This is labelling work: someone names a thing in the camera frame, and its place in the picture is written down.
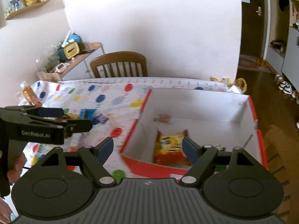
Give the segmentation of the person left hand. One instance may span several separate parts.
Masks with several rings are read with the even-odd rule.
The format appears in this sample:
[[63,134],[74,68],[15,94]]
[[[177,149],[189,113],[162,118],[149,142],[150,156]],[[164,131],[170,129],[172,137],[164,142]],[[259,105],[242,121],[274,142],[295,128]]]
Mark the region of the person left hand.
[[[22,155],[15,160],[14,167],[7,173],[7,177],[10,183],[15,183],[20,179],[25,163],[26,157],[22,153]],[[10,223],[12,213],[13,211],[11,210],[9,205],[1,198],[1,223]]]

